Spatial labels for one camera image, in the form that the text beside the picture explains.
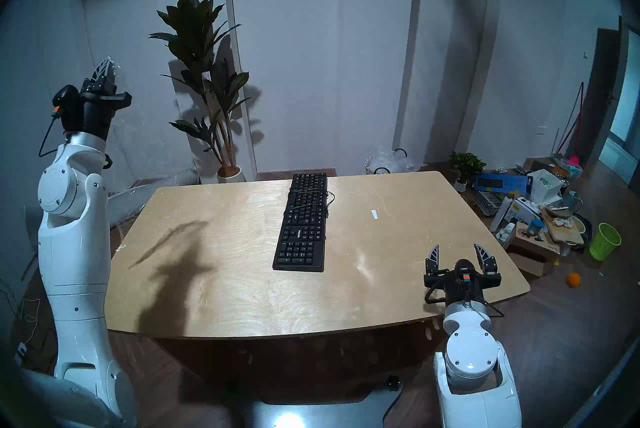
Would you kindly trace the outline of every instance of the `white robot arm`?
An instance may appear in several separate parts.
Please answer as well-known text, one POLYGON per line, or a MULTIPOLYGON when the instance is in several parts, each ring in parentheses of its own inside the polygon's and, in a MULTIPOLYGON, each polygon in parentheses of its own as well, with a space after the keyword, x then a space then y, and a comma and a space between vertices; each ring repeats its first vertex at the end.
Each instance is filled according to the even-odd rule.
POLYGON ((101 172, 111 118, 131 104, 128 93, 115 91, 113 63, 107 59, 80 92, 67 85, 53 99, 65 143, 38 185, 44 210, 38 258, 56 325, 55 378, 93 393, 120 425, 135 426, 133 387, 113 357, 104 318, 111 251, 101 172))
POLYGON ((520 428, 522 415, 513 372, 503 345, 491 336, 487 310, 491 304, 483 297, 484 288, 500 285, 501 275, 495 258, 479 245, 474 247, 482 273, 468 260, 458 261, 453 271, 439 270, 438 246, 425 261, 424 284, 429 288, 425 301, 446 302, 443 327, 449 340, 446 352, 436 352, 433 360, 442 425, 520 428), (431 299, 437 288, 445 291, 445 297, 431 299), (491 372, 496 387, 481 389, 491 372))

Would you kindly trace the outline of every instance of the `door frame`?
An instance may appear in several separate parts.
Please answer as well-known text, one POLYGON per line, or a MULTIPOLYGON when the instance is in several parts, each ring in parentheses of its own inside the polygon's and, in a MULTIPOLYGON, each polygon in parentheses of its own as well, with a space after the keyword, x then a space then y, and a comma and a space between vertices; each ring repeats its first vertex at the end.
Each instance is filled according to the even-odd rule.
POLYGON ((618 109, 618 103, 620 102, 620 94, 622 93, 622 84, 625 81, 627 55, 629 53, 629 25, 622 16, 618 16, 617 29, 620 32, 620 52, 617 60, 616 80, 613 84, 613 90, 609 95, 609 106, 607 107, 607 113, 605 114, 602 126, 598 133, 598 138, 593 145, 591 154, 589 154, 587 163, 584 165, 585 171, 590 171, 600 159, 600 154, 602 153, 604 144, 609 136, 613 119, 616 116, 616 110, 618 109))
MULTIPOLYGON (((629 31, 635 33, 635 35, 637 35, 638 37, 640 37, 640 31, 636 30, 636 28, 633 25, 630 25, 629 23, 626 24, 626 27, 629 31)), ((629 151, 629 149, 627 149, 627 145, 630 144, 640 133, 640 126, 638 126, 635 131, 634 131, 634 123, 636 122, 636 120, 638 119, 638 115, 640 114, 640 88, 638 88, 638 94, 635 98, 635 108, 633 109, 633 116, 631 118, 631 125, 629 127, 629 131, 626 135, 626 139, 625 139, 625 143, 622 146, 622 148, 627 151, 629 154, 631 154, 631 152, 629 151)))

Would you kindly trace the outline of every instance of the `bottle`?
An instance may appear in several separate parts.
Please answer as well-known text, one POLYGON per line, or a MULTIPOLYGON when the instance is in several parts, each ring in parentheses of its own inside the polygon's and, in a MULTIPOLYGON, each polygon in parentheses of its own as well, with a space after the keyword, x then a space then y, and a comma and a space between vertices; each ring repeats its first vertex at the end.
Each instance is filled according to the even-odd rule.
POLYGON ((538 218, 533 218, 527 227, 527 235, 537 237, 542 230, 542 222, 538 218))

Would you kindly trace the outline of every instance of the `white box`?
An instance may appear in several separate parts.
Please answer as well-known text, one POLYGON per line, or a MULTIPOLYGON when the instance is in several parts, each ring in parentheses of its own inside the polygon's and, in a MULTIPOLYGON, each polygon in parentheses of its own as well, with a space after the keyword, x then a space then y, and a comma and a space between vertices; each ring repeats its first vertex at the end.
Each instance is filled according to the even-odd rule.
POLYGON ((558 200, 562 181, 546 169, 534 171, 529 175, 533 178, 531 185, 531 200, 536 204, 549 204, 558 200))
POLYGON ((540 218, 540 216, 538 216, 526 205, 523 197, 515 199, 511 203, 511 206, 509 207, 509 210, 507 211, 507 213, 504 215, 504 219, 507 220, 507 222, 511 222, 512 218, 514 217, 518 221, 521 221, 526 224, 531 223, 531 220, 533 220, 533 218, 538 218, 538 219, 540 218))

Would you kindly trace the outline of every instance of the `potted plant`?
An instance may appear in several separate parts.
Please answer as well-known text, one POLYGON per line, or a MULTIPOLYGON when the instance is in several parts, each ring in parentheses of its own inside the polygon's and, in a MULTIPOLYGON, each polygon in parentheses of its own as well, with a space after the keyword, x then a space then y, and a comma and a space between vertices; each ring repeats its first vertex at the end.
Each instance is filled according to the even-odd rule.
POLYGON ((225 21, 213 30, 213 23, 223 6, 214 7, 213 0, 178 0, 177 6, 166 7, 166 13, 157 12, 176 33, 156 32, 149 38, 166 41, 171 54, 187 67, 180 73, 182 79, 162 76, 191 87, 202 98, 207 110, 208 123, 202 116, 200 120, 194 118, 193 123, 177 119, 170 125, 205 142, 209 147, 204 151, 211 151, 220 163, 218 181, 231 183, 245 180, 234 159, 231 112, 248 99, 234 103, 238 91, 249 80, 249 73, 230 73, 226 59, 215 59, 215 45, 240 26, 235 25, 220 33, 225 21))
POLYGON ((465 191, 467 182, 472 175, 482 173, 483 168, 487 166, 487 163, 483 163, 478 159, 478 156, 470 152, 457 153, 455 151, 452 151, 449 156, 449 164, 451 164, 451 166, 457 169, 460 173, 460 176, 453 184, 453 188, 459 192, 465 191))

